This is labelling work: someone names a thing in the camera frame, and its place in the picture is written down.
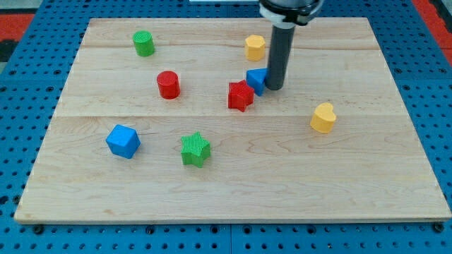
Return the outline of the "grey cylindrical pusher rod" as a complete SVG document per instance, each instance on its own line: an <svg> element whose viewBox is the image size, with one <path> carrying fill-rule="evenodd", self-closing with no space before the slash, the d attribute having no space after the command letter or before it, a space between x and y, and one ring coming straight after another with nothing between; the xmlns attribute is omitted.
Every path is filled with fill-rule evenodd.
<svg viewBox="0 0 452 254"><path fill-rule="evenodd" d="M269 90L280 90L284 85L294 33L294 27L272 27L265 79L265 85Z"/></svg>

